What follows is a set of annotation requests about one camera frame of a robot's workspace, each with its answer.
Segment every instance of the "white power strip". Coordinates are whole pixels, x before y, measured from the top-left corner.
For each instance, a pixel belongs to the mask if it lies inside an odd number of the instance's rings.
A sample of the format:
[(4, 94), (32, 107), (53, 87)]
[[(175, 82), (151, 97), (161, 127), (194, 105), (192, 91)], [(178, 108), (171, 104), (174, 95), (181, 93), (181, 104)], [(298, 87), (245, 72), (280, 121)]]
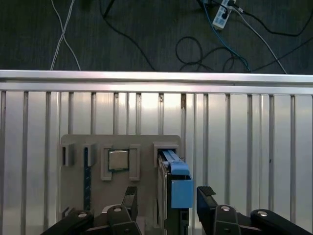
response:
[[(223, 0), (222, 1), (222, 5), (225, 6), (225, 7), (229, 7), (228, 6), (228, 2), (229, 0)], [(227, 23), (227, 20), (229, 18), (229, 15), (231, 13), (231, 10), (228, 9), (228, 15), (226, 17), (226, 19), (223, 19), (222, 15), (225, 13), (225, 8), (223, 8), (222, 6), (220, 6), (218, 12), (216, 13), (216, 16), (214, 18), (214, 21), (213, 21), (213, 26), (215, 29), (217, 30), (222, 30), (224, 29), (226, 23)]]

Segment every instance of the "vertical metal slat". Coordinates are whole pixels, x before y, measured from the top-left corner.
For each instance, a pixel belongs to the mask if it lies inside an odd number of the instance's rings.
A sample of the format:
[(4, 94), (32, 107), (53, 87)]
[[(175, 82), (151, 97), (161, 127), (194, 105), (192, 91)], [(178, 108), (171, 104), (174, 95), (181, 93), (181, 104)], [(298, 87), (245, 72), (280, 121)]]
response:
[(247, 96), (230, 96), (230, 204), (246, 213)]
[(6, 93), (2, 234), (21, 234), (23, 92)]
[(269, 96), (260, 100), (260, 201), (258, 208), (268, 209), (269, 182)]
[(141, 134), (158, 134), (158, 94), (141, 94)]
[[(198, 186), (203, 185), (203, 129), (207, 128), (207, 123), (204, 125), (204, 96), (203, 94), (195, 95), (195, 117), (194, 117), (194, 185), (195, 189)], [(199, 218), (196, 215), (196, 210), (193, 210), (194, 214), (194, 230), (193, 235), (202, 234), (202, 225), (199, 222)]]
[(118, 116), (117, 134), (125, 135), (127, 133), (127, 93), (118, 94)]
[(61, 93), (52, 92), (50, 98), (49, 149), (48, 149), (48, 226), (51, 227), (57, 218), (58, 160), (60, 142), (60, 102)]
[(274, 96), (273, 210), (290, 219), (291, 98)]
[[(185, 146), (185, 161), (189, 166), (190, 174), (193, 176), (194, 168), (194, 107), (193, 94), (186, 94), (186, 146)], [(196, 204), (196, 192), (194, 192), (194, 205)], [(193, 209), (189, 210), (189, 228), (188, 234), (192, 234), (194, 226), (194, 214)]]
[(164, 94), (165, 135), (181, 134), (181, 94)]
[(74, 93), (73, 134), (90, 134), (91, 93)]
[(0, 234), (3, 231), (6, 92), (0, 92)]
[(127, 134), (136, 134), (136, 93), (128, 94), (127, 105)]
[(114, 94), (97, 93), (95, 109), (95, 133), (98, 135), (113, 134)]
[(209, 95), (208, 185), (216, 192), (214, 199), (225, 203), (225, 128), (226, 101), (224, 94)]
[(262, 168), (261, 163), (261, 96), (253, 95), (252, 97), (252, 113), (251, 113), (251, 139), (248, 140), (248, 144), (252, 144), (251, 152), (251, 208), (248, 210), (256, 210), (260, 205), (260, 187), (261, 177), (260, 170)]
[(312, 97), (295, 97), (295, 221), (312, 232)]
[(28, 94), (26, 235), (44, 229), (45, 102), (44, 92)]

